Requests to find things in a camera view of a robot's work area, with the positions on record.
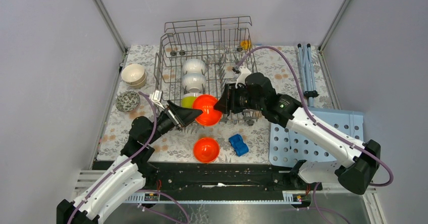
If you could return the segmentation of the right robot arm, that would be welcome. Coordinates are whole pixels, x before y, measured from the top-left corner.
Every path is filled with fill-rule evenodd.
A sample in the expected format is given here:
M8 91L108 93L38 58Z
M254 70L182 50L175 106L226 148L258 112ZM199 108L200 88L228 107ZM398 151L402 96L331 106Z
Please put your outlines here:
M224 113L257 110L273 124L295 131L335 158L332 162L300 160L289 176L297 190L316 182L338 183L362 195L379 169L381 146L374 140L363 142L327 124L287 94L277 93L262 73L249 74L243 81L226 84L214 109Z

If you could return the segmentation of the orange bowl front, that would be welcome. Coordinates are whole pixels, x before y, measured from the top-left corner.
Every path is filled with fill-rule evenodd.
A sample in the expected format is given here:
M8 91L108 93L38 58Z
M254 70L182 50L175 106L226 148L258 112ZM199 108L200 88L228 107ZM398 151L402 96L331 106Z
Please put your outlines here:
M201 163L211 163L217 159L220 146L214 138L204 137L196 141L193 155Z

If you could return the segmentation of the orange bowl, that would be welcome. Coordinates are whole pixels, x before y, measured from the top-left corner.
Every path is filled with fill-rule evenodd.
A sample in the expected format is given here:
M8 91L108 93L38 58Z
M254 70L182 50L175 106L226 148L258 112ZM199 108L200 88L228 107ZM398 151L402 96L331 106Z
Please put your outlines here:
M214 138L204 137L196 141L193 155L201 163L211 163L217 159L220 146Z
M202 114L196 118L196 122L207 127L216 125L223 116L220 111L214 109L217 102L217 98L209 94L198 96L193 102L192 108L200 109Z

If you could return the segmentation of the beige bowl with leaf pattern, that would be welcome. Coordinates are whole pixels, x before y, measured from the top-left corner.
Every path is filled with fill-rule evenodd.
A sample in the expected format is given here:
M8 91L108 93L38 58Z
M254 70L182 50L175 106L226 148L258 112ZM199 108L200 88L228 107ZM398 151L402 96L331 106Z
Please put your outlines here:
M145 67L139 64L131 64L121 72L122 80L129 85L141 83L146 78Z

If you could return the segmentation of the pink patterned bowl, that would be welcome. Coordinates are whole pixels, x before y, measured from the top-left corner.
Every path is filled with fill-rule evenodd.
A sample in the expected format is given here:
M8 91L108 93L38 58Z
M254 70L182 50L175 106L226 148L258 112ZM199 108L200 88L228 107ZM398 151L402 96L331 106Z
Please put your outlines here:
M116 109L121 112L130 112L140 104L140 96L134 91L121 93L115 101Z

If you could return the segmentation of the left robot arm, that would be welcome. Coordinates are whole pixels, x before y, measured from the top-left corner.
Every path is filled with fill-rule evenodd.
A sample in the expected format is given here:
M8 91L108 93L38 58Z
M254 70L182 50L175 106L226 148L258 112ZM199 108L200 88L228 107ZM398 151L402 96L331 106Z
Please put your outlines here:
M156 168L148 163L150 146L175 127L182 128L200 116L200 109L184 108L168 101L166 109L133 120L129 138L113 164L83 194L57 206L57 223L105 223L106 219L133 193L156 184Z

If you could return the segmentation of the plain beige bowl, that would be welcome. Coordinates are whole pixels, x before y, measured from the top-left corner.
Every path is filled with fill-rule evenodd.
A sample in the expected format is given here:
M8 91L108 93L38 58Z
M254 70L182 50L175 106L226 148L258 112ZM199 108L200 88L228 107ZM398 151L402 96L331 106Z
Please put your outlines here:
M139 88L143 87L145 84L146 84L146 79L142 80L138 84L128 84L128 83L126 83L126 85L128 87L131 87L131 88L134 88L134 89L139 89Z

